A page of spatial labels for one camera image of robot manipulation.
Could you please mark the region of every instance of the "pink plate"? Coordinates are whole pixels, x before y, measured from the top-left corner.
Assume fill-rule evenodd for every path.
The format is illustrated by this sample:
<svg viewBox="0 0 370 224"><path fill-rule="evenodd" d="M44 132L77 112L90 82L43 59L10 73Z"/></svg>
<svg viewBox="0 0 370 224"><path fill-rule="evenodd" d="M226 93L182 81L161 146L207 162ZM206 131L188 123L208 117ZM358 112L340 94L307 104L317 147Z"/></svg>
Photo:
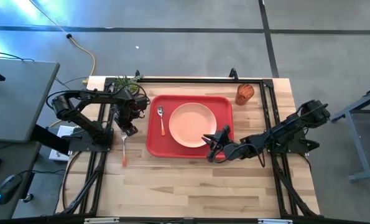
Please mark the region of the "pink plate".
<svg viewBox="0 0 370 224"><path fill-rule="evenodd" d="M169 122L172 137L186 147L200 147L206 143L203 134L214 134L216 119L206 106L199 103L185 103L171 114Z"/></svg>

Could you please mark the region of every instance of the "gray floor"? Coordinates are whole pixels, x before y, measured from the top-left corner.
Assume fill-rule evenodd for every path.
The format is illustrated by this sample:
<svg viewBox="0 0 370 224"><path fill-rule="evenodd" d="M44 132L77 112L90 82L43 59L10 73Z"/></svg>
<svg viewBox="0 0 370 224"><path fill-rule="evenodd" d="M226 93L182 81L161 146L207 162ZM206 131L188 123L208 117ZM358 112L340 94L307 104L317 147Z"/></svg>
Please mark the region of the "gray floor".
<svg viewBox="0 0 370 224"><path fill-rule="evenodd" d="M27 1L0 0L0 25L52 25ZM370 29L370 0L265 0L271 29ZM258 0L64 0L39 1L59 24L73 27L182 27L261 29ZM241 77L272 77L264 34L187 34L74 32L96 57L95 75L225 77L235 67ZM370 35L272 35L279 75L290 78L296 105L318 99L335 113L370 90ZM61 32L0 30L0 51L36 60L56 61L62 81L87 76L92 61ZM70 88L82 88L81 80ZM51 91L64 90L55 83ZM55 116L44 108L39 124ZM320 142L310 155L321 214L370 221L370 180L351 183L362 170L344 120L310 130ZM61 169L46 164L45 169ZM39 174L34 200L19 204L16 217L51 214L60 176ZM49 181L43 187L42 181Z"/></svg>

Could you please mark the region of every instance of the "wooden tabletop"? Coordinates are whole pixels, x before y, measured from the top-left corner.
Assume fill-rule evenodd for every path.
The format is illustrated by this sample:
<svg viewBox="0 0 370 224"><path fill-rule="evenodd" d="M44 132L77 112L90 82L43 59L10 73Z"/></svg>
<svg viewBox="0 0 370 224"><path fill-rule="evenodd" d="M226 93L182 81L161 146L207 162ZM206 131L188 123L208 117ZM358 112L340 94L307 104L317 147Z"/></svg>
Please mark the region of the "wooden tabletop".
<svg viewBox="0 0 370 224"><path fill-rule="evenodd" d="M103 89L106 77L90 77L87 89ZM295 111L290 81L273 79L280 119ZM261 92L244 106L234 103L238 84L231 83L142 83L148 97L170 95L224 96L233 107L234 140L266 129ZM83 114L97 119L99 105L89 105ZM120 129L115 130L112 150L108 153L98 207L98 216L114 217L210 217L258 218L279 217L277 196L270 156L266 167L258 158L212 164L206 159L171 159L150 155L146 149L149 109L144 119L133 124L139 132L126 143L127 167L122 167L123 145ZM68 175L66 201L70 203L84 184L90 153L75 161ZM292 182L307 205L319 213L309 166L304 158L289 154ZM93 195L91 189L88 208ZM284 190L286 209L290 211ZM59 201L57 212L62 211Z"/></svg>

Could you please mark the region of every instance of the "fork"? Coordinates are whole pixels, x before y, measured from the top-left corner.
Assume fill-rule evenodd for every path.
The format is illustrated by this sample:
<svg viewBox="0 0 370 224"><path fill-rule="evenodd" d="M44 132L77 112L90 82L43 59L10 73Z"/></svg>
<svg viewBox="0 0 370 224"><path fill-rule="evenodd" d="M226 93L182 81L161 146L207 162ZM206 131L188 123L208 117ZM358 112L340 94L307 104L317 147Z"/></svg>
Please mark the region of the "fork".
<svg viewBox="0 0 370 224"><path fill-rule="evenodd" d="M125 156L125 140L127 137L126 133L121 132L121 139L123 140L123 167L127 166L127 157Z"/></svg>

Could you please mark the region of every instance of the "small plant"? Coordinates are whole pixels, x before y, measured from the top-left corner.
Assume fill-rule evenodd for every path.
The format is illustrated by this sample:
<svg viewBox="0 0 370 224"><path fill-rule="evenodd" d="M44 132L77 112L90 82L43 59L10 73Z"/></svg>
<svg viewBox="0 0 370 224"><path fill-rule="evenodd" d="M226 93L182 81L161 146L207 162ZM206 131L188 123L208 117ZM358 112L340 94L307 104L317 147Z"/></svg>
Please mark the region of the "small plant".
<svg viewBox="0 0 370 224"><path fill-rule="evenodd" d="M116 88L119 88L120 86L128 85L131 83L136 84L143 77L143 75L136 75L134 78L128 78L126 75L123 75L123 77L118 76L117 80L114 81L114 86ZM129 85L129 89L131 92L135 93L138 91L139 87L135 85Z"/></svg>

